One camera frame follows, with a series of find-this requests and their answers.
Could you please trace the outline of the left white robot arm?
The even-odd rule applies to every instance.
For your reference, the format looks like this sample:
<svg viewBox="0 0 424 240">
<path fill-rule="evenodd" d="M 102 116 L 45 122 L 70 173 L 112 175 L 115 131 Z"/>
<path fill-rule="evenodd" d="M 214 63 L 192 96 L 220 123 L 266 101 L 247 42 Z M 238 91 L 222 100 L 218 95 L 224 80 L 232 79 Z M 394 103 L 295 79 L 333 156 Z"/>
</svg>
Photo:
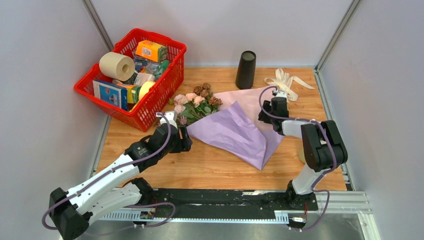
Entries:
<svg viewBox="0 0 424 240">
<path fill-rule="evenodd" d="M 137 175 L 167 154 L 190 151 L 192 143 L 186 126 L 161 124 L 152 135 L 132 143 L 100 173 L 68 190 L 53 190 L 42 225 L 57 230 L 64 240 L 74 240 L 95 221 L 118 209 L 157 209 L 162 203 L 153 196 L 150 184 Z"/>
</svg>

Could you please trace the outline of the purple flower bouquet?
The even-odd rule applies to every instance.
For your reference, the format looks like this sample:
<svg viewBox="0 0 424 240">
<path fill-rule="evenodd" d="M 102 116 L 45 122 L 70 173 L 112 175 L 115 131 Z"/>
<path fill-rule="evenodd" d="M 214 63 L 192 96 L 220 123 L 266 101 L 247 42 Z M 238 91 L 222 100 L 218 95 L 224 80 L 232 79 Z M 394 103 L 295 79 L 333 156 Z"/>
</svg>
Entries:
<svg viewBox="0 0 424 240">
<path fill-rule="evenodd" d="M 177 125 L 189 126 L 204 117 L 217 113 L 223 102 L 214 96 L 211 85 L 205 82 L 197 85 L 189 93 L 178 94 L 174 98 L 170 98 L 168 104 L 174 105 Z"/>
</svg>

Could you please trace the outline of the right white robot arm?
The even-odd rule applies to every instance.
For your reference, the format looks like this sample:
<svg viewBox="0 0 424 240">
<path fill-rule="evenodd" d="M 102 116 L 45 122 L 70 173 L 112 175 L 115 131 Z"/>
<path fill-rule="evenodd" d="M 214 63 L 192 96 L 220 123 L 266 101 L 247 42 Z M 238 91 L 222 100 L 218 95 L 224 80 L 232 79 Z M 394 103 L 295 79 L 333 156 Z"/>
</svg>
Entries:
<svg viewBox="0 0 424 240">
<path fill-rule="evenodd" d="M 324 175 L 347 162 L 348 151 L 335 121 L 290 118 L 287 99 L 282 96 L 259 102 L 259 121 L 271 124 L 279 135 L 302 140 L 305 166 L 289 183 L 290 192 L 285 195 L 286 205 L 299 209 L 306 201 L 305 195 L 314 192 Z"/>
</svg>

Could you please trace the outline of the cream ribbon with gold print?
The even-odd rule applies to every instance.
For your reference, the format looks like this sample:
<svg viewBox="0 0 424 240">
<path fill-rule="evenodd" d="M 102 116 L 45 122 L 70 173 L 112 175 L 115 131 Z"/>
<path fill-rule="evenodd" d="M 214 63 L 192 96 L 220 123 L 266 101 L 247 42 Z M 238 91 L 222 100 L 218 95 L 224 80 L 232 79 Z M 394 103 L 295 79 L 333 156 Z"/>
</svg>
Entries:
<svg viewBox="0 0 424 240">
<path fill-rule="evenodd" d="M 298 83 L 304 88 L 313 90 L 315 89 L 311 85 L 304 82 L 301 78 L 295 75 L 290 75 L 287 72 L 284 72 L 282 68 L 277 68 L 275 70 L 275 77 L 266 77 L 263 80 L 267 85 L 276 86 L 279 90 L 283 91 L 287 95 L 289 101 L 296 102 L 299 98 L 299 95 L 291 89 L 293 82 Z"/>
</svg>

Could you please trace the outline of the pink and purple wrapping paper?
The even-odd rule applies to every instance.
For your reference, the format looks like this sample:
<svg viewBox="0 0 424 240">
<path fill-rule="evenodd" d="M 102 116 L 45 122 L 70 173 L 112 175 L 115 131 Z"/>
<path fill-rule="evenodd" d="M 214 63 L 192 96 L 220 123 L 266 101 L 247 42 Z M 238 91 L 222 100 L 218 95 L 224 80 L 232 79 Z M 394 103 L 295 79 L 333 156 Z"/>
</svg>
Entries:
<svg viewBox="0 0 424 240">
<path fill-rule="evenodd" d="M 262 170 L 284 139 L 271 124 L 258 120 L 260 105 L 273 97 L 272 92 L 262 87 L 214 96 L 222 101 L 219 111 L 189 125 L 188 134 Z"/>
</svg>

